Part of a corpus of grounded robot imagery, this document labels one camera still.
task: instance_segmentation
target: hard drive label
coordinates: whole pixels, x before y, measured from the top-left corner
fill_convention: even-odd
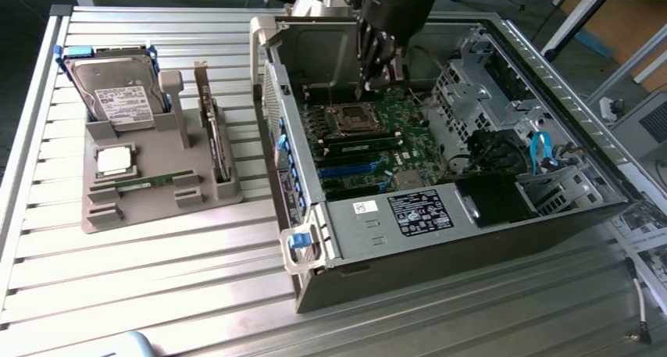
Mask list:
[[[403,236],[452,228],[450,214],[435,190],[388,197]]]
[[[112,125],[139,123],[154,119],[143,86],[98,89],[95,94]]]

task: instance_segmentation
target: gray parts tray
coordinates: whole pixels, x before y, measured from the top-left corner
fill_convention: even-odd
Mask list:
[[[92,131],[86,132],[82,228],[87,234],[230,205],[243,200],[224,122],[220,121],[219,129],[231,180],[218,183],[212,175],[211,149],[199,110],[183,111],[190,148],[183,146],[174,113],[164,114],[163,117],[164,120],[171,118],[174,124],[166,121],[162,127],[122,132],[118,137],[94,140]],[[98,150],[116,146],[132,149],[131,171],[138,171],[140,175],[131,179],[132,181],[147,177],[162,177],[162,181],[158,182],[164,183],[164,175],[182,174],[167,181],[171,184],[159,187],[138,184],[132,190],[119,191],[116,188],[100,190],[100,185],[110,185],[110,182],[100,182],[96,178],[95,155]]]

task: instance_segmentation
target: floor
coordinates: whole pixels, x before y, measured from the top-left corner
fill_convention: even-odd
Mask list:
[[[0,177],[10,156],[10,148],[22,115],[22,106],[30,86],[32,69],[40,47],[51,4],[76,4],[75,0],[0,0],[0,53],[3,54],[3,75],[0,76]],[[95,0],[96,5],[126,6],[187,6],[238,7],[246,0]],[[272,7],[282,3],[272,2]],[[262,0],[250,0],[250,7],[260,7]],[[542,20],[552,10],[551,0],[438,0],[434,10],[498,12],[511,19],[527,36],[532,36]],[[535,40],[539,48],[554,34],[566,15],[559,11],[552,16]],[[577,91],[586,96],[618,68],[617,62],[603,58],[581,43],[573,41],[555,60],[555,66]],[[623,98],[627,106],[635,105],[645,97],[646,90],[630,79],[625,80],[610,93],[611,98]]]

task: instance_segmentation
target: white sticker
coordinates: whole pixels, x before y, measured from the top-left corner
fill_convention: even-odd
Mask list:
[[[154,119],[143,86],[98,89],[95,94],[112,125],[139,123]]]
[[[375,201],[356,202],[352,204],[352,207],[355,208],[355,214],[378,211],[378,203]]]
[[[347,148],[343,148],[340,151],[342,152],[356,152],[358,150],[366,150],[367,148],[370,148],[370,145],[348,146]]]
[[[136,184],[136,185],[128,185],[127,187],[120,187],[116,190],[118,191],[134,191],[135,189],[143,189],[146,187],[151,187],[151,183],[143,183],[143,184]]]
[[[402,166],[403,160],[400,160],[400,155],[396,152],[394,153],[394,158],[396,159],[396,164]]]

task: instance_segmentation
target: blue pcie slot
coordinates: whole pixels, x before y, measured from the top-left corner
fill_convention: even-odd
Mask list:
[[[380,161],[355,166],[324,168],[320,170],[320,178],[359,175],[362,173],[375,173]]]

